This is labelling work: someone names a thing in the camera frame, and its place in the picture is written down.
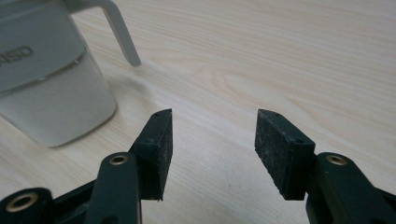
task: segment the white cup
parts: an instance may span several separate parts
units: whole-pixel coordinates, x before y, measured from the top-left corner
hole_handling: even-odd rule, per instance
[[[0,0],[0,115],[46,147],[108,120],[116,101],[70,13],[101,7],[128,62],[140,64],[110,0]]]

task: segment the tabletop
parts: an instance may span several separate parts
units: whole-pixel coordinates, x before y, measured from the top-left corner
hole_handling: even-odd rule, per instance
[[[103,11],[73,15],[113,92],[114,117],[62,147],[0,119],[0,198],[45,187],[58,197],[96,178],[151,114],[173,109],[163,202],[144,223],[308,223],[254,150],[258,109],[396,193],[396,2],[115,0],[142,65],[123,57]]]

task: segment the wooden table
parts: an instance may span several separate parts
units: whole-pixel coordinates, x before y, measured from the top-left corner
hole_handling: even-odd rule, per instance
[[[99,8],[74,15],[118,101],[116,115],[63,147],[0,119],[0,197],[60,196],[96,178],[149,116],[173,109],[174,156],[144,223],[307,223],[254,151],[259,108],[354,160],[396,193],[396,2],[116,0],[141,57],[133,68]]]

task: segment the gray lid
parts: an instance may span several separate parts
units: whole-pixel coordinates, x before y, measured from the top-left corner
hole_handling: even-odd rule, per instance
[[[49,0],[0,0],[0,18],[48,1]]]

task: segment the gray handle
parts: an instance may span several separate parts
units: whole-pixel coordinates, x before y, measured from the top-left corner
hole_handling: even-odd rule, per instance
[[[128,28],[125,25],[119,8],[114,2],[111,0],[64,0],[64,3],[70,13],[79,12],[90,7],[101,7],[126,60],[134,67],[141,64]]]

